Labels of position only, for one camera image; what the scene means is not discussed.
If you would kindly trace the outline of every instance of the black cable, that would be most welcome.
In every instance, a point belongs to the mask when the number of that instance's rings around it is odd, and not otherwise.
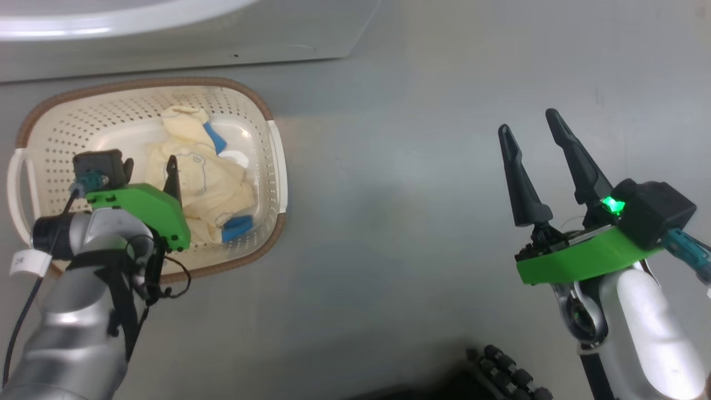
[[[180,266],[180,268],[183,269],[183,272],[185,273],[185,275],[188,277],[188,284],[185,285],[185,289],[183,289],[183,291],[178,293],[177,295],[170,294],[170,292],[166,289],[166,294],[168,295],[168,297],[171,299],[176,299],[176,298],[179,298],[182,295],[184,295],[188,291],[188,289],[190,289],[190,284],[193,281],[193,277],[190,275],[190,271],[188,271],[188,269],[185,268],[183,263],[181,263],[180,261],[176,260],[175,258],[168,257],[168,256],[165,256],[165,259],[173,261],[174,263],[178,264]]]
[[[69,200],[67,200],[67,204],[64,206],[64,210],[62,211],[62,214],[66,214],[69,212],[69,209],[72,208],[72,203],[74,200],[79,196],[79,191],[78,190],[73,190],[72,194],[69,196]],[[49,254],[52,255],[54,252],[54,247],[57,245],[57,240],[59,239],[59,233],[60,230],[57,230],[57,233],[54,235],[54,239],[52,240],[52,245],[49,248]],[[2,372],[2,386],[5,387],[7,384],[7,381],[10,379],[10,363],[12,361],[12,352],[15,349],[15,343],[17,342],[17,337],[20,334],[20,328],[22,327],[22,323],[25,321],[25,318],[27,317],[27,313],[30,311],[30,307],[32,307],[32,302],[35,300],[35,297],[37,297],[37,292],[40,290],[40,286],[42,285],[42,281],[44,280],[43,276],[38,276],[37,280],[35,280],[35,285],[32,287],[32,290],[30,291],[30,295],[27,297],[27,301],[25,301],[24,307],[22,307],[22,311],[20,312],[20,316],[17,317],[17,322],[15,322],[15,328],[12,329],[12,335],[10,336],[10,341],[7,344],[7,352],[5,353],[5,365],[3,366],[3,372]]]
[[[150,239],[153,243],[156,242],[155,239],[154,239],[152,236],[150,236],[150,235],[141,234],[141,235],[131,236],[131,238],[129,238],[129,240],[126,242],[126,247],[124,248],[124,251],[126,251],[126,252],[128,251],[129,246],[131,245],[131,242],[132,242],[134,239],[136,239],[136,238],[148,238],[148,239]],[[185,289],[183,289],[183,290],[182,290],[180,293],[178,293],[177,295],[172,295],[172,294],[171,294],[171,292],[173,291],[173,288],[170,288],[170,287],[166,288],[165,291],[163,291],[163,296],[164,296],[165,298],[171,298],[171,299],[179,298],[179,297],[181,297],[182,295],[184,295],[184,294],[188,291],[188,289],[190,289],[190,284],[191,284],[191,282],[192,282],[192,280],[193,280],[193,277],[192,277],[192,275],[190,274],[190,271],[189,271],[189,270],[185,267],[185,265],[183,265],[180,261],[176,260],[175,258],[168,257],[168,256],[164,256],[163,258],[165,258],[166,260],[173,261],[175,264],[178,264],[178,265],[183,269],[183,272],[185,273],[185,275],[188,277],[188,283],[187,283],[187,285],[185,286]],[[161,284],[160,284],[160,282],[146,282],[146,286],[152,286],[152,287],[158,287],[158,288],[160,288],[160,287],[161,287]]]

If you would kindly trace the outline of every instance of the robotic arm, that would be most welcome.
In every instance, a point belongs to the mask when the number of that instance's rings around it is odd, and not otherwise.
[[[190,243],[176,159],[168,163],[164,191],[127,184],[131,166],[117,150],[77,155],[73,189],[85,191],[94,211],[38,219],[34,249],[14,258],[14,268],[36,259],[70,263],[46,298],[1,400],[111,399],[149,307],[178,296],[159,287],[165,254]]]
[[[681,231],[696,206],[666,183],[627,179],[613,189],[558,111],[546,111],[546,119],[587,213],[580,231],[551,227],[552,212],[502,125],[513,218],[516,226],[533,225],[532,242],[515,257],[522,281],[551,285],[596,400],[698,399],[705,387],[702,362],[645,260],[664,247],[711,283],[707,249]]]

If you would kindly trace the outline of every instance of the gray floor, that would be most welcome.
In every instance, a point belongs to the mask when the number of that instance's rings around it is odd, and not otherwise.
[[[142,75],[224,76],[262,95],[284,140],[289,220],[263,259],[156,307],[116,398],[336,400],[427,380],[494,343],[557,398],[590,399],[550,289],[515,271],[529,232],[513,226],[496,129],[512,127],[556,223],[584,210],[547,107],[611,181],[665,180],[695,201],[690,231],[711,241],[708,6],[392,0],[347,59]],[[125,79],[0,86],[0,160],[44,98]],[[5,210],[9,262],[21,244]],[[651,262],[711,364],[705,289],[671,257]],[[29,286],[0,281],[15,299],[0,302],[0,343]]]

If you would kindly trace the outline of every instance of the yellow cloth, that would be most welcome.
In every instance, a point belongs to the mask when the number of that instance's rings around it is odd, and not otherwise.
[[[173,106],[161,115],[170,138],[147,145],[146,183],[163,189],[168,158],[175,155],[193,242],[222,243],[222,225],[255,204],[252,186],[244,179],[245,169],[217,156],[203,127],[208,121],[204,110]]]

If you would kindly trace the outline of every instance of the laundry basket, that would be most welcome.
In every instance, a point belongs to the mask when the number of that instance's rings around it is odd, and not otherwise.
[[[193,277],[223,272],[251,263],[269,251],[284,228],[287,170],[279,130],[272,113],[255,92],[222,78],[136,80],[75,90],[40,103],[20,128],[8,170],[10,214],[29,244],[32,224],[25,217],[20,190],[24,164],[34,219],[62,212],[74,179],[72,158],[86,151],[119,149],[134,159],[132,183],[145,175],[145,146],[167,139],[160,113],[171,105],[203,108],[210,124],[228,143],[227,149],[246,158],[246,179],[252,183],[255,205],[248,210],[254,227],[223,244],[195,244],[173,255]],[[71,211],[90,210],[83,199]],[[61,274],[65,265],[54,263]],[[181,269],[167,263],[162,283],[183,280]]]

